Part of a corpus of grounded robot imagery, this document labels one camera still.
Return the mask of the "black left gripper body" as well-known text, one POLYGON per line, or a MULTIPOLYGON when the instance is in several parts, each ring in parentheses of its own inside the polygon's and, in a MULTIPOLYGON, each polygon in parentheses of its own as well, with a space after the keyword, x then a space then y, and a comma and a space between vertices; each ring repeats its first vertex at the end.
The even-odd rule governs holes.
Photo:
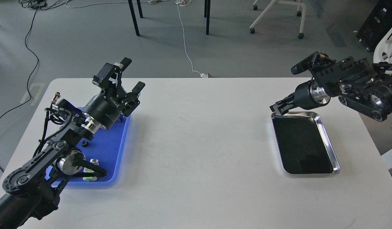
POLYGON ((95 95, 82 109, 82 113, 88 117, 90 116, 92 119, 100 123, 100 127, 102 129, 110 129, 111 126, 115 123, 115 121, 122 115, 122 111, 118 108, 125 108, 125 106, 129 109, 133 107, 133 102, 130 101, 128 103, 120 103, 116 102, 116 99, 111 99, 110 102, 106 100, 106 96, 104 94, 95 95))

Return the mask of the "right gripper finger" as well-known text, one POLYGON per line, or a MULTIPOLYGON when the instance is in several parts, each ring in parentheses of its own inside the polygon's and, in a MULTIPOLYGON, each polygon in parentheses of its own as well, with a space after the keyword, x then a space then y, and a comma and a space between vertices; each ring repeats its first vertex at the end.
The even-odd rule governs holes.
POLYGON ((295 109, 294 98, 295 93, 291 93, 289 96, 271 105, 270 110, 275 113, 287 113, 289 110, 295 109))
POLYGON ((275 113, 277 115, 285 115, 289 110, 295 109, 293 101, 277 101, 275 103, 275 113))

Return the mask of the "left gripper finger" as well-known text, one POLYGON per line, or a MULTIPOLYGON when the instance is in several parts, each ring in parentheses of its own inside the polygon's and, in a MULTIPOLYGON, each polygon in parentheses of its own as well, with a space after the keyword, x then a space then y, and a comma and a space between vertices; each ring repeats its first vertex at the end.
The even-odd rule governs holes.
POLYGON ((121 114, 125 117, 130 116, 131 113, 139 106, 139 96, 145 83, 139 81, 130 93, 127 93, 125 98, 121 100, 121 114))
POLYGON ((111 96, 124 96, 126 91, 122 87, 122 72, 131 64, 130 58, 123 58, 120 63, 105 63, 97 75, 94 75, 92 84, 101 88, 102 92, 111 96))

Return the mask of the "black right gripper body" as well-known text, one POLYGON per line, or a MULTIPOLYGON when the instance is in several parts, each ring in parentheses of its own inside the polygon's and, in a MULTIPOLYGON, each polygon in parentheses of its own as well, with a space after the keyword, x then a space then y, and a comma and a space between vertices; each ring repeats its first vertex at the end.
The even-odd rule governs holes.
POLYGON ((315 80, 299 84, 294 92, 294 106, 304 110, 325 106, 330 99, 331 97, 326 94, 324 88, 320 87, 315 80))

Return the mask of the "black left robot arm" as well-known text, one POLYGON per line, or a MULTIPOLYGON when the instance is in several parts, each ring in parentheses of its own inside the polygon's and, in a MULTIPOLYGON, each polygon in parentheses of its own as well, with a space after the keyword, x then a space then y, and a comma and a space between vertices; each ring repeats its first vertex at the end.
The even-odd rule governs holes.
POLYGON ((81 139, 91 141, 98 129, 110 129, 121 117, 128 117, 139 104, 145 83, 138 82, 132 91, 122 86, 123 71, 130 58, 106 63, 92 83, 100 88, 83 109, 56 94, 45 109, 42 140, 33 158, 8 174, 2 184, 0 229, 17 229, 27 219, 38 220, 58 209, 60 193, 73 177, 105 177, 107 171, 85 160, 77 145, 81 139))

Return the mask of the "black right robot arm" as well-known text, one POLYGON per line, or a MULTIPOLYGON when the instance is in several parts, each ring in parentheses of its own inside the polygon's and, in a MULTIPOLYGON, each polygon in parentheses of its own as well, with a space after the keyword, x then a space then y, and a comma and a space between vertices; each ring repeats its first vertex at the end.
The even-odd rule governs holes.
POLYGON ((341 104, 382 122, 392 113, 392 64, 369 63, 353 57, 336 61, 314 52, 291 68, 292 74, 310 71, 312 78, 270 106, 277 115, 300 107, 304 110, 326 106, 332 97, 341 104))

